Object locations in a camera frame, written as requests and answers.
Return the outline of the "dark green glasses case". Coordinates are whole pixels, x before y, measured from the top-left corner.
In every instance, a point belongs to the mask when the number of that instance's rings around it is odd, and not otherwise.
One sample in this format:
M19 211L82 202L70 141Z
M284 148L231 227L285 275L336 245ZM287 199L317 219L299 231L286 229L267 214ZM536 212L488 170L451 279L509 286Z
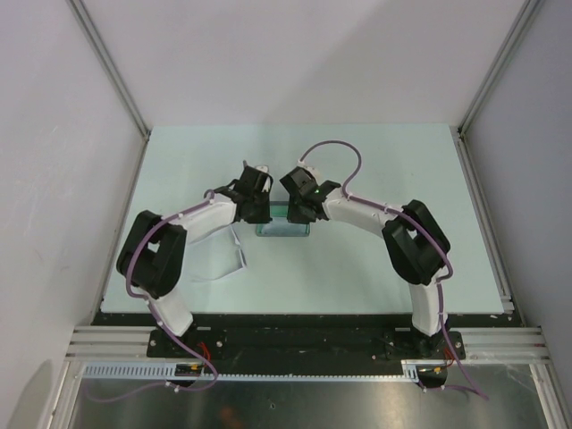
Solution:
M272 201L270 204L269 223L260 223L256 227L258 237L267 238L304 238L310 234L310 225L290 223L287 219L288 203L284 201Z

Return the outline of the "white sunglasses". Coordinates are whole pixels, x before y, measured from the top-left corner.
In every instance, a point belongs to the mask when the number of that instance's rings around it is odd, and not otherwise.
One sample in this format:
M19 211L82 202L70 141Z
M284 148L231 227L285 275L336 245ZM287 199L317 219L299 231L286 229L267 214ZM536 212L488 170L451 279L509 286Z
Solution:
M232 226L187 245L189 275L193 282L217 282L247 268L246 257Z

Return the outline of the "light blue cleaning cloth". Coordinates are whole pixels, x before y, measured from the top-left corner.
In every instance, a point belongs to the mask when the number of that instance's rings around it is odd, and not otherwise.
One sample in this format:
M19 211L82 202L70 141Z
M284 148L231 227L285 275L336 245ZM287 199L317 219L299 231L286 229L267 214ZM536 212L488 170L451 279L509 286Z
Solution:
M306 237L306 224L289 223L285 218L273 219L261 227L260 234L267 237Z

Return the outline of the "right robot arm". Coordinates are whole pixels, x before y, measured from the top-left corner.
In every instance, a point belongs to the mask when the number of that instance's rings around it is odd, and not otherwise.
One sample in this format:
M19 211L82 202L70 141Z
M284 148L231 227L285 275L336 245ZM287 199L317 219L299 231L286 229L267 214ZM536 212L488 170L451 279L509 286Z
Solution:
M411 348L421 358L441 352L447 338L442 281L452 276L450 242L426 205L412 200L393 208L359 198L346 184L319 183L301 165L283 176L281 184L289 194L290 223L337 221L383 239L393 269L409 286Z

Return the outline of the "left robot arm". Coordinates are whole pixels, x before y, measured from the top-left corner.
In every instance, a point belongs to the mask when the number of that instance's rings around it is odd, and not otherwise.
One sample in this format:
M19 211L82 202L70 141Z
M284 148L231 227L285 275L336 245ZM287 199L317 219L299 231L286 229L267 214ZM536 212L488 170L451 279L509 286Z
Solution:
M116 262L129 296L143 299L168 333L166 346L176 356L191 355L198 345L189 330L193 316L176 285L185 248L234 223L271 222L273 178L265 165L243 165L238 179L206 191L198 204L170 216L140 212Z

